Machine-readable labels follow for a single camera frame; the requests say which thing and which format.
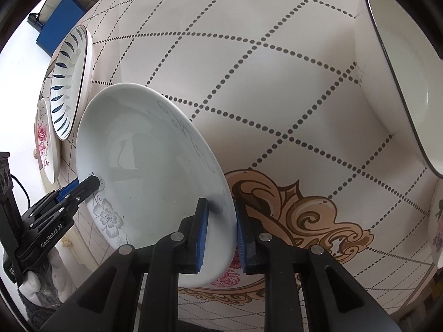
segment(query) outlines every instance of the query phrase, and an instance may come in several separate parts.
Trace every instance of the plate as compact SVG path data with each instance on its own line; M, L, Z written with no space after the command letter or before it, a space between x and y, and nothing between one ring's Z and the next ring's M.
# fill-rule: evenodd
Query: plate
M86 204L113 248L155 244L205 197L210 214L202 269L180 275L179 285L211 283L230 265L236 248L230 189L203 137L165 97L138 84L102 90L81 119L76 161L80 181L100 178Z
M431 245L432 260L437 268L443 267L443 182L437 182L432 196L427 225L427 239Z
M38 153L50 183L57 180L60 172L60 142L51 121L49 99L42 98L37 111Z
M73 28L57 56L50 105L57 136L66 140L85 111L92 77L92 37L83 25Z

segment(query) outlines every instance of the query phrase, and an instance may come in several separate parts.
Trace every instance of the black rim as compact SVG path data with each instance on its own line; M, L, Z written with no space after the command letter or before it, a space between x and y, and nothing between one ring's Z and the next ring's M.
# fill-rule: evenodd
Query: black rim
M421 152L424 160L426 161L426 164L431 169L431 171L438 178L443 178L443 174L440 173L439 171L437 171L437 169L432 165L431 161L429 160L429 158L426 155L424 147L423 147L423 145L422 145L422 143L420 141L420 138L418 136L417 130L415 128L413 119L412 119L411 114L409 112L408 106L406 105L406 100L405 100L405 97L403 96L403 93L401 91L400 84L398 83L397 76L396 76L394 68L393 68L393 66L391 64L391 60L389 59L389 56L388 56L388 53L386 51L385 45L383 44L382 38L381 38L381 36L380 36L380 34L378 32L377 24L375 23L374 14L372 13L372 9L371 9L371 5L369 3L369 0L365 0L365 2L366 2L366 7L368 8L368 11L369 11L369 16L371 17L372 25L374 27L375 33L377 34L378 42L380 43L380 46L382 47L383 53L385 54L386 61L388 63L389 69L391 70L391 74L392 74L392 77L394 79L395 85L397 87L397 91L398 91L398 94L400 96L401 103L403 104L403 107L405 109L406 115L407 115L408 120L409 120L409 125L410 125L410 127L411 127L411 129L413 131L413 134L414 134L414 137L416 139L417 145L420 148L420 152Z

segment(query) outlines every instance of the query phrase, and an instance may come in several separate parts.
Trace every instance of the screw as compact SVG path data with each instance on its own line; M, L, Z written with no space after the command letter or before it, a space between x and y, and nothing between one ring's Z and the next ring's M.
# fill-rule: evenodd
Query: screw
M184 234L182 234L181 232L174 232L171 235L171 240L173 241L181 241L184 238Z
M311 252L314 255L321 255L324 251L325 251L325 249L323 247L321 247L320 245L311 246Z
M132 246L130 245L123 245L118 249L119 253L121 255L129 255L132 252Z
M262 241L269 242L272 240L272 235L268 232L262 232L258 238L260 238Z

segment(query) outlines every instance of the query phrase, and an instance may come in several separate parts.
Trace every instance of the plate rim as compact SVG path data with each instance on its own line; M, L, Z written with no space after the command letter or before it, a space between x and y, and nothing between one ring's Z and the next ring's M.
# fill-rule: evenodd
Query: plate rim
M83 82L84 82L84 78L85 78L85 70L86 70L86 61L87 61L87 59L88 59L88 52L90 52L90 59L93 59L93 54L91 53L92 51L91 51L91 49L92 49L92 44L90 44L89 42L89 37L91 37L91 35L90 35L90 32L88 31L88 29L83 25L83 24L79 24L79 25L76 25L76 26L74 26L69 32L68 32L68 34L65 36L65 38L63 39L63 42L62 42L62 44L65 42L65 40L67 39L67 37L69 36L69 34L72 32L72 31L74 31L76 28L78 28L78 27L80 27L80 29L84 32L84 34L85 34L85 57L84 57L84 59L83 59L83 71L81 72L81 79L80 79L80 89L79 89L79 91L78 91L78 96L77 96L77 103L76 103L76 105L75 105L75 111L74 111L74 113L73 113L73 115L72 115L72 124L71 124L71 127L70 127L70 129L69 129L69 132L68 132L68 134L66 134L66 136L63 138L63 137L61 137L58 133L57 133L57 131L55 130L55 126L54 126L54 130L55 130L55 133L57 134L57 137L60 139L60 140L62 140L62 141L65 141L65 140L67 140L69 137L70 137L70 135L71 135L71 133L72 133L72 131L73 131L73 129L74 129L74 127L75 127L75 122L76 122L76 118L77 118L77 112L78 112L78 106L79 106L79 103L80 103L80 97L81 97L81 95L82 94L85 94L85 98L86 98L86 100L87 100L87 95L89 94L89 91L87 91L87 94L86 94L86 92L84 91L84 90L86 90L86 88L84 88L84 86L83 86ZM57 61L58 61L58 58L59 58L59 56L61 55L61 52L59 51L58 52L58 55L57 55L57 58L55 59L55 63L57 63ZM51 91L52 91L52 84L54 83L54 80L52 79L51 80Z

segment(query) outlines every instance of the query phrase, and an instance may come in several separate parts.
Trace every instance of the dotted grid pattern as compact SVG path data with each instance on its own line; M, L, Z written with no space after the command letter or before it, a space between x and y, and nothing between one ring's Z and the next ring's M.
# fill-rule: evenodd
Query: dotted grid pattern
M51 94L51 82L52 82L52 72L43 80L39 99L41 99L42 97L49 98Z
M337 222L374 234L345 267L392 313L431 265L425 242L436 178L398 146L362 94L357 0L266 0L266 9L260 2L101 0L82 19L94 33L89 100L114 83L152 87L192 120L225 172L254 168L279 186L300 180L303 196L327 196ZM245 11L256 6L260 13L249 18ZM143 13L128 20L135 9ZM189 21L168 21L174 11ZM234 24L236 11L244 22ZM76 178L75 134L63 142L62 185ZM100 263L112 249L86 208L76 217ZM179 304L180 318L198 325L263 328L262 301L236 306L180 295Z

